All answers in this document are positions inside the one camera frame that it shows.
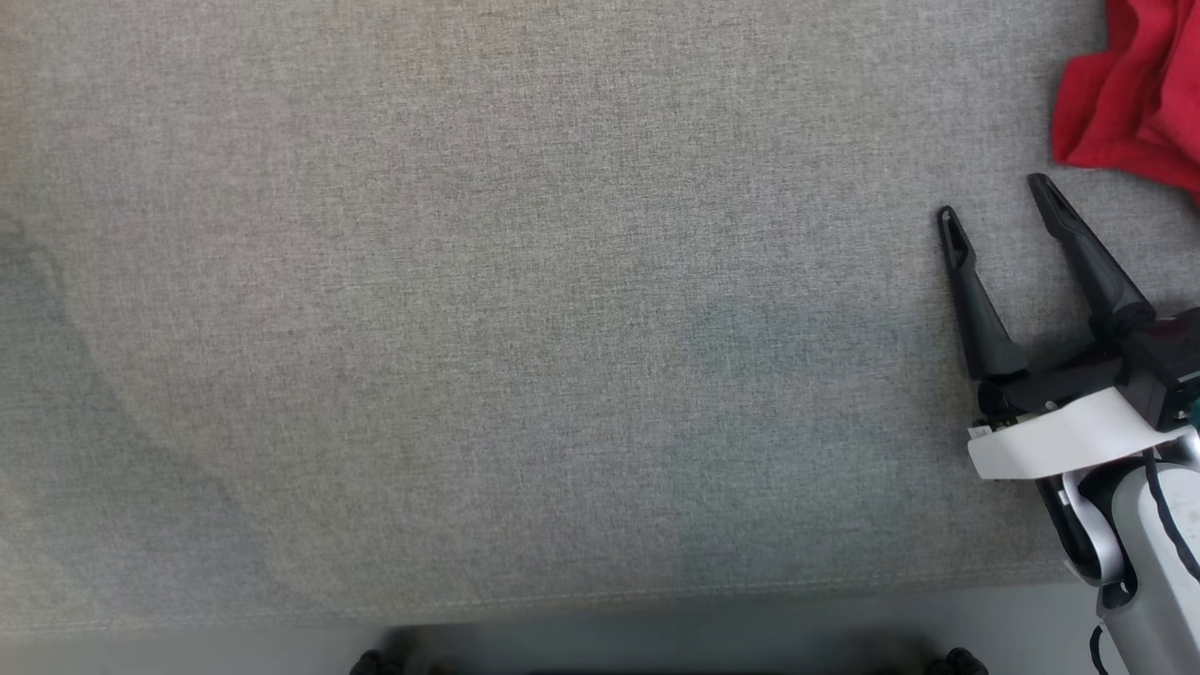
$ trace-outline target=gray carpet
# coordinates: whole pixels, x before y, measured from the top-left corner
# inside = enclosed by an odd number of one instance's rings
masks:
[[[1062,574],[985,484],[932,214],[1086,339],[1200,214],[1055,169],[1093,0],[11,0],[0,633]]]

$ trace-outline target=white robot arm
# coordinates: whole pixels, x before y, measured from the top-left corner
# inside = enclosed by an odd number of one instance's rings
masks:
[[[982,478],[1036,482],[1132,675],[1200,674],[1200,309],[1158,318],[1050,179],[1031,175],[1030,186],[1087,294],[1096,342],[1031,372],[943,208],[937,225],[984,414],[971,459]]]

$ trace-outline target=red cloth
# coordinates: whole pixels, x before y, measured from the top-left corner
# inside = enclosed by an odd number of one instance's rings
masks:
[[[1109,0],[1109,50],[1067,65],[1054,156],[1175,185],[1200,202],[1196,0]]]

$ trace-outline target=black cable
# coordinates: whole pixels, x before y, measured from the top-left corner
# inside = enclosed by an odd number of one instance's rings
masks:
[[[350,668],[350,675],[403,675],[404,663],[388,658],[379,650],[370,650]]]
[[[929,664],[925,675],[988,675],[988,668],[962,647],[950,650],[946,658]]]
[[[1104,662],[1100,661],[1100,634],[1103,633],[1104,628],[1097,626],[1096,631],[1092,631],[1092,639],[1087,641],[1087,646],[1092,650],[1092,665],[1096,667],[1096,673],[1109,675],[1109,671],[1104,669]]]
[[[1188,574],[1193,579],[1200,581],[1200,563],[1196,563],[1195,556],[1192,555],[1192,549],[1188,548],[1187,539],[1183,538],[1178,526],[1175,525],[1175,519],[1171,518],[1171,508],[1166,504],[1166,496],[1163,495],[1163,484],[1158,479],[1158,461],[1154,460],[1154,449],[1146,449],[1141,453],[1141,456],[1146,460],[1146,482],[1150,484],[1150,495],[1154,497],[1154,504],[1158,507],[1158,519],[1163,521],[1163,530],[1166,531],[1166,538],[1175,544],[1175,552],[1180,556],[1183,568],[1188,571]]]

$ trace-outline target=floor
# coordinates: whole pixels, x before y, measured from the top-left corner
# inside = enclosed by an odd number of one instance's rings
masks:
[[[930,651],[965,646],[994,675],[1094,675],[1087,638],[1094,595],[1082,585],[956,590],[812,604],[726,603],[637,613],[544,616],[407,631],[470,675],[529,671],[913,671]],[[396,632],[188,631],[0,645],[0,670],[25,674],[256,673],[341,675]],[[1108,640],[1102,653],[1124,674]]]

